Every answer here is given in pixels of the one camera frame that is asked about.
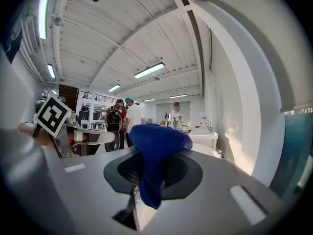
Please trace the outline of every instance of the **red shirt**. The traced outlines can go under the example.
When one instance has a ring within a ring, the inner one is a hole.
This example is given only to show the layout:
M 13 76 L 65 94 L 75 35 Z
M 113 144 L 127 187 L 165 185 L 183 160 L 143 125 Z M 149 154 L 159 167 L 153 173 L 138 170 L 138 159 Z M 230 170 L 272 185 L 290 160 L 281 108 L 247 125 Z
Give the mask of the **red shirt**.
M 113 107 L 114 107 L 114 109 L 117 109 L 117 110 L 119 108 L 121 108 L 121 106 L 119 104 L 115 104 Z M 126 109 L 124 107 L 122 107 L 122 114 L 121 114 L 122 115 L 122 121 L 126 117 L 126 113 L 127 113 Z M 124 131 L 124 123 L 122 123 L 121 131 Z

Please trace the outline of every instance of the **woman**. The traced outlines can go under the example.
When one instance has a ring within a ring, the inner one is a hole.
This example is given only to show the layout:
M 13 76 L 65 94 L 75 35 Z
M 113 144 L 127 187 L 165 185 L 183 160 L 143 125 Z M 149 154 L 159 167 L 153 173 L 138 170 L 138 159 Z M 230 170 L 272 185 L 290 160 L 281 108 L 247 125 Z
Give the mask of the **woman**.
M 173 129 L 182 131 L 182 114 L 178 102 L 174 103 L 174 110 L 171 111 L 168 122 Z

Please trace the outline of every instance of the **backpack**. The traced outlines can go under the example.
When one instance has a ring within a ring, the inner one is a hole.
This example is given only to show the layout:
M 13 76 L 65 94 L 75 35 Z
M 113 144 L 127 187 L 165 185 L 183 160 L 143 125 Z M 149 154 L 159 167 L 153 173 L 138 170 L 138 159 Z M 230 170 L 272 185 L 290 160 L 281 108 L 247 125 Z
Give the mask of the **backpack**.
M 108 132 L 119 132 L 122 127 L 122 109 L 111 106 L 107 111 L 106 123 Z

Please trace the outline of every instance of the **faucet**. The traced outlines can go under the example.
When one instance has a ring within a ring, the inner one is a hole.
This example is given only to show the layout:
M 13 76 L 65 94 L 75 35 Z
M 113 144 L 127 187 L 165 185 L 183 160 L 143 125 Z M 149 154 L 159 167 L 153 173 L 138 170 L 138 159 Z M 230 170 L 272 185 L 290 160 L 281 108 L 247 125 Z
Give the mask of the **faucet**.
M 207 127 L 207 129 L 208 129 L 210 132 L 213 132 L 213 129 L 212 129 L 212 124 L 211 124 L 211 122 L 210 122 L 209 120 L 205 121 L 205 123 L 204 123 L 204 124 L 207 124 L 207 122 L 209 122 L 209 123 L 210 123 L 210 125 Z

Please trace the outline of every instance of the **staircase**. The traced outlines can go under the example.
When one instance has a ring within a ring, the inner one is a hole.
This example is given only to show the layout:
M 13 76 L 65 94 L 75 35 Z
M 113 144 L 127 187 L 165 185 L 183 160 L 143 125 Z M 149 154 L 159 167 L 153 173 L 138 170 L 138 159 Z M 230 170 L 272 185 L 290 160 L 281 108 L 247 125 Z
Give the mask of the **staircase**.
M 76 111 L 78 89 L 71 86 L 59 85 L 59 95 L 67 99 L 67 106 Z

